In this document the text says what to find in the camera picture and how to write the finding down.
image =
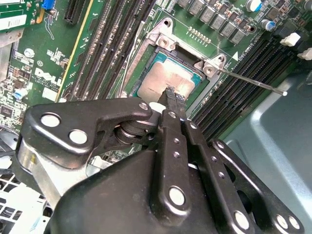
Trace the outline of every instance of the metal rod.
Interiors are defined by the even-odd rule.
[[[248,83],[254,84],[254,85],[259,86],[261,88],[265,88],[267,90],[271,90],[271,91],[273,91],[273,92],[275,92],[277,94],[280,94],[282,96],[286,96],[287,95],[286,91],[283,91],[283,90],[280,90],[280,89],[277,89],[277,88],[273,88],[272,86],[269,86],[267,84],[261,83],[259,81],[256,81],[256,80],[253,80],[253,79],[241,76],[241,75],[233,73],[233,72],[229,72],[229,71],[224,70],[224,69],[219,69],[219,70],[221,72],[225,73],[225,74],[228,74],[229,76],[232,76],[232,77],[235,77],[235,78],[238,78],[238,79],[242,79],[242,80],[244,80],[244,81],[246,81]]]

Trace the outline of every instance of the gray metal panel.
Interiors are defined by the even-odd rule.
[[[225,139],[312,233],[312,85],[287,78]]]

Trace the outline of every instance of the white connector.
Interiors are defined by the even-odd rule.
[[[294,46],[299,41],[301,37],[297,33],[291,33],[289,36],[285,37],[280,41],[282,45]]]
[[[312,47],[297,55],[301,59],[312,60]]]

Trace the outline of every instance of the motherboard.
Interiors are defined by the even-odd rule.
[[[0,125],[19,132],[25,111],[37,104],[157,102],[171,86],[206,139],[222,137],[269,94],[222,70],[276,87],[295,68],[311,68],[311,5],[0,0]],[[138,148],[110,152],[109,160]]]

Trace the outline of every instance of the blue connector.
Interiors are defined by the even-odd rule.
[[[44,0],[42,8],[45,10],[51,10],[54,7],[55,0]]]

